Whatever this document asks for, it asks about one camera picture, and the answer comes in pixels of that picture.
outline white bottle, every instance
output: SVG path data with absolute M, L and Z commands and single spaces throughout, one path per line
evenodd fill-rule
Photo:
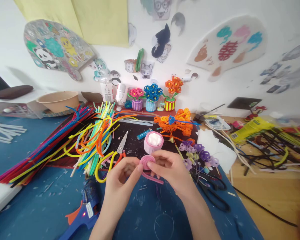
M 105 75 L 99 80 L 101 87 L 102 100 L 104 102 L 114 102 L 112 82 L 109 75 Z

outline panda drawing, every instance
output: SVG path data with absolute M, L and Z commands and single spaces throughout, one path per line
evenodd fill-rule
M 47 69 L 55 68 L 58 69 L 56 62 L 53 60 L 51 55 L 46 49 L 42 48 L 34 48 L 34 52 L 36 53 L 37 57 L 40 58 L 41 62 Z

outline blue glue gun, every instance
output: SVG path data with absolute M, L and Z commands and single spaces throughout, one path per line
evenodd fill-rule
M 99 217 L 99 212 L 97 212 L 99 198 L 96 186 L 97 183 L 95 180 L 91 178 L 87 180 L 82 193 L 83 199 L 81 200 L 81 205 L 76 211 L 66 215 L 70 226 L 59 240 L 70 239 L 73 233 L 83 224 L 85 224 L 88 229 L 95 225 Z

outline flower pot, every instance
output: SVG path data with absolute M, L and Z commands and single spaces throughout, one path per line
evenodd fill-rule
M 170 112 L 174 110 L 176 99 L 165 98 L 164 99 L 164 110 Z
M 135 110 L 135 111 L 141 111 L 143 107 L 143 104 L 142 104 L 142 99 L 139 99 L 139 100 L 134 100 L 132 99 L 132 109 Z
M 146 110 L 147 112 L 154 112 L 157 109 L 157 102 L 150 102 L 147 100 L 146 102 Z

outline blue flower pot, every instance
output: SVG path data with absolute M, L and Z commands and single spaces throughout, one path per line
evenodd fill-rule
M 157 109 L 157 102 L 150 102 L 147 100 L 146 102 L 146 110 L 147 112 L 154 112 Z

